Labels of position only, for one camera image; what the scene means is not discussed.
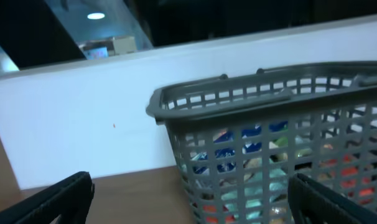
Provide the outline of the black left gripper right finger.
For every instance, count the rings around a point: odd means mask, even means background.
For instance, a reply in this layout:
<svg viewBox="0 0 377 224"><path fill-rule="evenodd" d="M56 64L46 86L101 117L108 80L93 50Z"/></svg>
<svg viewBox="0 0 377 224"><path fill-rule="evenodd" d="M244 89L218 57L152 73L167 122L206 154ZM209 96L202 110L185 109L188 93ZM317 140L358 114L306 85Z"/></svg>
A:
<svg viewBox="0 0 377 224"><path fill-rule="evenodd" d="M377 224L377 214L301 173L289 178L287 197L296 224Z"/></svg>

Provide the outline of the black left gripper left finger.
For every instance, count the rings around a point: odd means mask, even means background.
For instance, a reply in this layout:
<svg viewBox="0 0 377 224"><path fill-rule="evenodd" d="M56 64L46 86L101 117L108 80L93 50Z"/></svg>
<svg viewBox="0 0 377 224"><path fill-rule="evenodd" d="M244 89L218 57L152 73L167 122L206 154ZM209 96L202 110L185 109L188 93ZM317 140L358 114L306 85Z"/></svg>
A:
<svg viewBox="0 0 377 224"><path fill-rule="evenodd" d="M0 224L85 224L95 194L80 171L0 212Z"/></svg>

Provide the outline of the green lid spice jar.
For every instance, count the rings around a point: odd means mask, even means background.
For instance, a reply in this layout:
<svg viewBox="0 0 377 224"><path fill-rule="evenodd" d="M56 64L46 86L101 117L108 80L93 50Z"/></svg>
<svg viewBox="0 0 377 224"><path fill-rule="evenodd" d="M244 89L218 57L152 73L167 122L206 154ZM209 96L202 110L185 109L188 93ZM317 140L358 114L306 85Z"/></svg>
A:
<svg viewBox="0 0 377 224"><path fill-rule="evenodd" d="M312 149L310 147L302 147L297 148L300 144L309 143L310 141L308 139L304 139L302 137L296 136L295 143L293 144L293 149L295 152L295 158L301 158L301 157L307 157L312 154ZM273 149L275 148L281 148L281 147L289 147L289 140L287 137L283 136L278 138L277 140L273 141Z"/></svg>

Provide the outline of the grey plastic slotted basket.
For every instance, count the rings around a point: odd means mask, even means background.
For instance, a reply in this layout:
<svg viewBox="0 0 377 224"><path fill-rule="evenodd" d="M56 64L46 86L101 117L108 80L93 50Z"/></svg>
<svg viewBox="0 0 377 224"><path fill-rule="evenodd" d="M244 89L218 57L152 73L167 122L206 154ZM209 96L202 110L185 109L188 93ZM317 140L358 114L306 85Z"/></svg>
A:
<svg viewBox="0 0 377 224"><path fill-rule="evenodd" d="M157 89L194 223L292 223L301 173L377 215L377 61L266 68Z"/></svg>

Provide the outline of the small teal tissue packet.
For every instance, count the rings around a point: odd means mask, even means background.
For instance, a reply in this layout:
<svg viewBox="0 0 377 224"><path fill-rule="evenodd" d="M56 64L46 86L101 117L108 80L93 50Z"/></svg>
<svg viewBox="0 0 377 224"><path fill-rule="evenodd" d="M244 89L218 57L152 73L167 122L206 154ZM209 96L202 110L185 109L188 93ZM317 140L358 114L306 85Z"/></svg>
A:
<svg viewBox="0 0 377 224"><path fill-rule="evenodd" d="M225 202L224 205L228 212L233 212L235 221L238 221L239 203L243 203L245 219L247 221L253 221L265 216L266 212L269 212L269 216L276 216L286 213L287 205L278 205L273 207L274 203L281 203L287 198L287 175L281 169L273 169L270 171L270 178L275 178L272 182L267 183L266 187L268 191L263 190L261 182L263 181L263 175L261 172L252 174L246 181L247 184L254 184L244 188L243 197L239 197L237 190L227 191L222 193L221 199Z"/></svg>

